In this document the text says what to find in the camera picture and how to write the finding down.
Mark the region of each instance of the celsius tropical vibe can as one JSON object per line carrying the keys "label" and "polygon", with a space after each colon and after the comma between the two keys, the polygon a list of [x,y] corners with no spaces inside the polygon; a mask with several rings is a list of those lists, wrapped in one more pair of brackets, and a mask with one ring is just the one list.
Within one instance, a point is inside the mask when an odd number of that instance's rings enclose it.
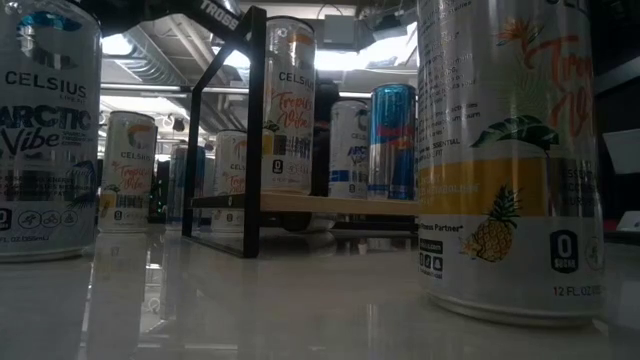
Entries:
{"label": "celsius tropical vibe can", "polygon": [[[236,130],[218,133],[216,146],[216,171],[214,196],[244,194],[247,162],[247,134]],[[242,232],[244,211],[213,209],[213,232]]]}
{"label": "celsius tropical vibe can", "polygon": [[[196,158],[196,183],[194,197],[202,196],[204,189],[204,159],[205,150],[198,146]],[[171,149],[171,163],[169,164],[169,190],[167,194],[167,230],[182,228],[182,214],[184,210],[184,183],[187,168],[187,145],[175,144]],[[198,229],[200,225],[200,209],[193,210],[193,225]]]}
{"label": "celsius tropical vibe can", "polygon": [[311,192],[316,41],[296,18],[267,21],[262,190]]}
{"label": "celsius tropical vibe can", "polygon": [[586,2],[419,4],[428,293],[493,321],[590,321],[603,229]]}
{"label": "celsius tropical vibe can", "polygon": [[109,117],[98,227],[102,232],[147,228],[157,128],[147,115],[114,111]]}
{"label": "celsius tropical vibe can", "polygon": [[414,200],[416,89],[390,84],[371,94],[369,199]]}
{"label": "celsius tropical vibe can", "polygon": [[369,177],[369,109],[360,100],[331,108],[329,196],[366,199]]}
{"label": "celsius tropical vibe can", "polygon": [[0,261],[94,240],[100,29],[67,1],[0,13]]}

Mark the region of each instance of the white countertop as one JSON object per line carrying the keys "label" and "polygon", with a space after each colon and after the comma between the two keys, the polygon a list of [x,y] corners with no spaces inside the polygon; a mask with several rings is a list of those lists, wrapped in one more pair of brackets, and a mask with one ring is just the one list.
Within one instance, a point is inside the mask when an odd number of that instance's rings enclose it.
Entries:
{"label": "white countertop", "polygon": [[95,258],[0,265],[0,359],[640,358],[637,246],[607,245],[603,318],[564,330],[431,304],[411,239],[264,249],[242,260],[178,233],[103,234]]}

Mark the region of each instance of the black metal display rack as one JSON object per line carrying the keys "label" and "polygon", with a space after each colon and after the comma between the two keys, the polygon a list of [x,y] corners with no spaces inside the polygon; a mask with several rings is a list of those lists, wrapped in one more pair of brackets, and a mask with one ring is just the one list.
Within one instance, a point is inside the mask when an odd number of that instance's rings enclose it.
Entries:
{"label": "black metal display rack", "polygon": [[[191,93],[189,145],[184,187],[182,235],[198,240],[193,233],[194,208],[243,209],[244,234],[242,249],[206,242],[207,245],[244,258],[255,258],[260,250],[260,226],[266,213],[342,213],[371,215],[405,215],[418,213],[418,205],[407,201],[367,201],[261,193],[262,126],[266,52],[266,11],[251,7],[206,69]],[[243,52],[251,61],[249,73],[249,111],[247,119],[247,157],[245,193],[194,198],[197,167],[198,132],[202,91],[234,51]]]}

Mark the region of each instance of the wooden board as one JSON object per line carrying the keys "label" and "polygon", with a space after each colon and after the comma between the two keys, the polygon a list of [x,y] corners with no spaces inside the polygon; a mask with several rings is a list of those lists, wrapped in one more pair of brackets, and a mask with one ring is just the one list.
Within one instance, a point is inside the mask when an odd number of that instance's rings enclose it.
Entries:
{"label": "wooden board", "polygon": [[[244,195],[214,196],[193,199],[195,208],[227,207],[226,204],[244,203]],[[317,196],[286,195],[262,193],[260,196],[260,210],[269,212],[326,212],[339,214],[363,215],[399,215],[415,216],[419,213],[418,203],[415,201],[399,200],[357,200],[336,199]]]}

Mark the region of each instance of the white can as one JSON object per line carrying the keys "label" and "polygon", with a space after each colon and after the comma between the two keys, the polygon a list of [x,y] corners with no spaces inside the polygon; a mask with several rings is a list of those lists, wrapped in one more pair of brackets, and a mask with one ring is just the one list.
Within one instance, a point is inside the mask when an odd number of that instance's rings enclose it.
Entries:
{"label": "white can", "polygon": [[[247,134],[223,130],[216,137],[216,171],[214,196],[244,194]],[[211,229],[216,232],[242,232],[244,210],[213,209]]]}
{"label": "white can", "polygon": [[147,229],[156,134],[151,116],[129,111],[111,113],[98,209],[100,231]]}
{"label": "white can", "polygon": [[311,192],[315,52],[309,24],[287,16],[268,19],[263,191]]}
{"label": "white can", "polygon": [[586,5],[419,2],[420,271],[448,309],[545,326],[600,313]]}
{"label": "white can", "polygon": [[0,261],[94,241],[101,33],[69,1],[0,12]]}
{"label": "white can", "polygon": [[364,101],[338,101],[331,108],[329,196],[366,199],[368,177],[369,109]]}

